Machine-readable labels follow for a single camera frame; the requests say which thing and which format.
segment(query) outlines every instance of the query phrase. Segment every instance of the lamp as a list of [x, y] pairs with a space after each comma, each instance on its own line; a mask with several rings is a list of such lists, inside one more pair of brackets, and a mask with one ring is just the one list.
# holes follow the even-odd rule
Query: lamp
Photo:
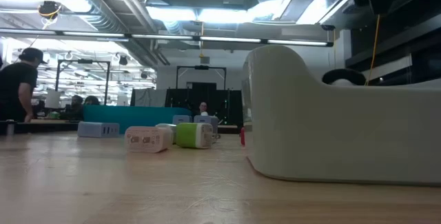
[[125, 55], [121, 55], [120, 57], [119, 57], [119, 64], [120, 65], [127, 65], [127, 56], [125, 56]]

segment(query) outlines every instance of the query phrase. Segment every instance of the white curved housing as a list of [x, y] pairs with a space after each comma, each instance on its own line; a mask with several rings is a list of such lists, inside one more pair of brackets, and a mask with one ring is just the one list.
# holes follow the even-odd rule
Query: white curved housing
[[243, 75], [245, 145], [259, 172], [441, 183], [441, 91], [325, 85], [281, 45], [250, 52]]

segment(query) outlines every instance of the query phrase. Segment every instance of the green cylinder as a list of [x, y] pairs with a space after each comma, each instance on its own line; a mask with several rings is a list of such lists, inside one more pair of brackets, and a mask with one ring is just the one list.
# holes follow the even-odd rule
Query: green cylinder
[[213, 127], [208, 123], [179, 123], [176, 144], [180, 147], [206, 149], [212, 146]]

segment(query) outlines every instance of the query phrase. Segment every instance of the person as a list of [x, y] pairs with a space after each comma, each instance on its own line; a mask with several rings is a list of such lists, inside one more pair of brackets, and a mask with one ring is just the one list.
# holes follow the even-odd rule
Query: person
[[83, 97], [74, 95], [70, 102], [70, 109], [60, 114], [60, 119], [69, 121], [82, 121], [83, 117]]
[[32, 93], [37, 86], [37, 67], [43, 62], [43, 52], [26, 48], [19, 55], [20, 62], [0, 71], [0, 121], [30, 122]]
[[84, 105], [99, 105], [99, 100], [96, 96], [88, 96], [84, 100]]
[[207, 112], [207, 103], [206, 102], [202, 102], [199, 105], [199, 113], [201, 116], [207, 116], [208, 112]]

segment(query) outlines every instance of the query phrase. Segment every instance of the workbench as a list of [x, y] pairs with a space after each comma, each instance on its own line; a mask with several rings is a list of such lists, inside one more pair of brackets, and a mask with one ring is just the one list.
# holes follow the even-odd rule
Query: workbench
[[441, 188], [270, 179], [235, 134], [144, 154], [52, 132], [0, 136], [0, 206], [2, 224], [427, 224], [441, 223]]

